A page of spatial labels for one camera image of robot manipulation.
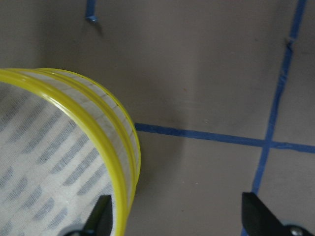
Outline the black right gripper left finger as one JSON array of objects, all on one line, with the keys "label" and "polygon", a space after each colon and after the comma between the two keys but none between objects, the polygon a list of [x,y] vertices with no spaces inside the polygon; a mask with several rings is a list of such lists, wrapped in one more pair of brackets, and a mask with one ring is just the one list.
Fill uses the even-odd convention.
[{"label": "black right gripper left finger", "polygon": [[109,236],[113,229],[111,195],[101,195],[81,229],[65,232],[63,236]]}]

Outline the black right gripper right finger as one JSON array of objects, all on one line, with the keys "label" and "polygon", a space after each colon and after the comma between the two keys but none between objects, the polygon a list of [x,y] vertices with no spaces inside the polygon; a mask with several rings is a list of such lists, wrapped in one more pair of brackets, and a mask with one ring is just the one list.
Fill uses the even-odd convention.
[{"label": "black right gripper right finger", "polygon": [[253,192],[242,193],[241,221],[248,236],[312,236],[305,228],[286,224]]}]

